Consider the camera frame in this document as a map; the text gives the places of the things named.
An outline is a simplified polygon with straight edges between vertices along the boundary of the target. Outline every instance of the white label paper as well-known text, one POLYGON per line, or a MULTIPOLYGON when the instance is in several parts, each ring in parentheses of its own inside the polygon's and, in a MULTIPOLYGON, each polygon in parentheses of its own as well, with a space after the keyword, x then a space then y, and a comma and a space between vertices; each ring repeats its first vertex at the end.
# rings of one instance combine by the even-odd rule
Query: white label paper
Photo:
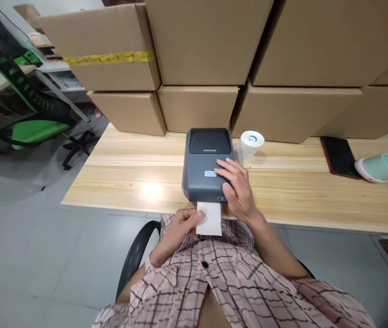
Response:
POLYGON ((205 236, 222 236, 221 234, 221 204, 197 203, 197 211, 203 211, 204 219, 197 225, 197 234, 205 236))

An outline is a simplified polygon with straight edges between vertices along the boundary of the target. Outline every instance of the printer button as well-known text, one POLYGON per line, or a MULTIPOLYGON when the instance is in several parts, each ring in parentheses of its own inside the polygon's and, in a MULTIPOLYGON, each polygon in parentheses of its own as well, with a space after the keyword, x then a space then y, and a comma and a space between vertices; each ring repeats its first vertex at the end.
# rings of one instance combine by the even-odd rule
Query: printer button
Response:
POLYGON ((204 176, 208 178, 215 178, 217 173, 215 171, 204 171, 204 176))

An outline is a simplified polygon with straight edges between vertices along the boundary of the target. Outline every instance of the chair base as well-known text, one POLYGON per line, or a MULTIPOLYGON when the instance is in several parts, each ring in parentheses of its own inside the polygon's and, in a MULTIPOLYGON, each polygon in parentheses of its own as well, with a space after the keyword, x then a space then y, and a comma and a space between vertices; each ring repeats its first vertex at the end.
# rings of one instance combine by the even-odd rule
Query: chair base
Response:
POLYGON ((70 165, 68 165, 68 163, 79 150, 83 151, 83 153, 89 156, 90 153, 86 146, 97 142, 99 138, 100 137, 95 137, 95 134, 89 130, 85 131, 82 136, 78 138, 78 140, 74 137, 68 136, 68 140, 71 142, 63 145, 63 148, 69 150, 69 154, 66 156, 65 160, 62 163, 63 169, 65 171, 69 171, 72 168, 70 165), (91 136, 91 138, 86 140, 86 137, 88 135, 91 136))

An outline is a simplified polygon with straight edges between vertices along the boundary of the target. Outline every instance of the shelf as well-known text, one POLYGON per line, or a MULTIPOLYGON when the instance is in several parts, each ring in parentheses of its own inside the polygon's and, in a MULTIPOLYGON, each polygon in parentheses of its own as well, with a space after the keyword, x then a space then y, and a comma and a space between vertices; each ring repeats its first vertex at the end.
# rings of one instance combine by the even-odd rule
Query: shelf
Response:
POLYGON ((47 61, 42 66, 40 66, 38 70, 42 73, 54 73, 70 71, 71 68, 67 65, 65 61, 47 61))
POLYGON ((54 46, 53 45, 49 45, 49 44, 44 44, 44 45, 39 45, 39 46, 35 46, 37 49, 40 49, 40 48, 53 48, 54 46))
POLYGON ((72 91, 86 91, 84 87, 74 87, 74 88, 62 88, 60 89, 61 92, 72 92, 72 91))

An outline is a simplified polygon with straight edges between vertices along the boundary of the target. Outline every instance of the black chair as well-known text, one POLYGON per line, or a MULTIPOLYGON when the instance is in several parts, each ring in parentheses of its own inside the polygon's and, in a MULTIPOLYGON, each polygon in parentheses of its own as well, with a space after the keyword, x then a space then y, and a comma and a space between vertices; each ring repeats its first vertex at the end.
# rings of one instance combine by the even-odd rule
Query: black chair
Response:
MULTIPOLYGON (((70 117, 71 107, 64 101, 39 91, 21 68, 10 58, 0 44, 0 73, 4 76, 25 104, 34 112, 19 116, 0 128, 0 139, 8 142, 16 150, 37 147, 42 142, 53 139, 59 134, 75 127, 70 117)), ((69 150, 62 163, 64 170, 70 170, 71 158, 79 150, 87 156, 87 145, 97 142, 99 137, 87 130, 79 139, 65 135, 70 143, 63 145, 69 150)))
MULTIPOLYGON (((132 276, 138 271, 140 266, 140 261, 144 256, 145 248, 147 247, 148 241, 150 240, 151 234, 154 229, 157 229, 160 235, 160 222, 150 221, 142 227, 136 236, 133 244, 130 247, 127 258, 125 259, 124 266, 122 268, 121 277, 119 278, 118 290, 116 291, 115 302, 118 300, 119 295, 124 289, 125 285, 129 282, 132 276)), ((312 279, 315 279, 311 271, 302 263, 300 264, 304 267, 312 279)))

